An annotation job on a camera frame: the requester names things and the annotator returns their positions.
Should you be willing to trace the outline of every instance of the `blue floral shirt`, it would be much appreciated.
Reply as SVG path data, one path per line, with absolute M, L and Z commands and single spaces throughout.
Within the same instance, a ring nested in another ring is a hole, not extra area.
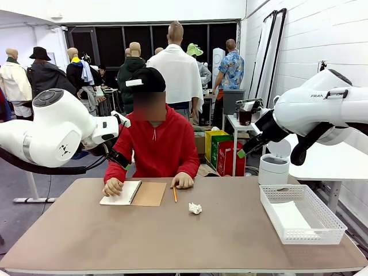
M 244 59 L 236 51 L 224 57 L 218 69 L 224 73 L 219 89 L 239 89 L 244 76 Z

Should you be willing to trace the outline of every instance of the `crumpled paper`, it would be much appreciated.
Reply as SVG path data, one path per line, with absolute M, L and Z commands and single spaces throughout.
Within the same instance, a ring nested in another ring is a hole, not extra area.
M 200 204 L 196 205 L 193 202 L 189 203 L 189 211 L 194 214 L 199 214 L 202 212 L 202 206 Z

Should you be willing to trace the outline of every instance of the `white sheet of paper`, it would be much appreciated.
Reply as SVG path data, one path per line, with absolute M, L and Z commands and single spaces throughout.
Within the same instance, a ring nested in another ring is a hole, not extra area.
M 130 205 L 131 198 L 140 181 L 125 181 L 120 196 L 103 197 L 99 202 L 101 205 Z
M 284 228 L 311 229 L 308 222 L 299 212 L 294 201 L 286 203 L 272 203 L 272 206 L 279 217 Z

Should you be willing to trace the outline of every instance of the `hoodie drawstring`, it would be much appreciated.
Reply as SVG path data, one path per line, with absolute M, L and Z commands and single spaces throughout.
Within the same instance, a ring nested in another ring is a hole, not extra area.
M 156 129 L 154 129 L 154 136 L 152 137 L 152 140 L 155 139 L 156 141 Z

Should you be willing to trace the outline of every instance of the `brown notebook cover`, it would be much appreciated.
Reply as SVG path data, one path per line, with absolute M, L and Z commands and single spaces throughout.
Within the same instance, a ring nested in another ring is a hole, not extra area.
M 166 183 L 142 182 L 131 205 L 160 206 Z

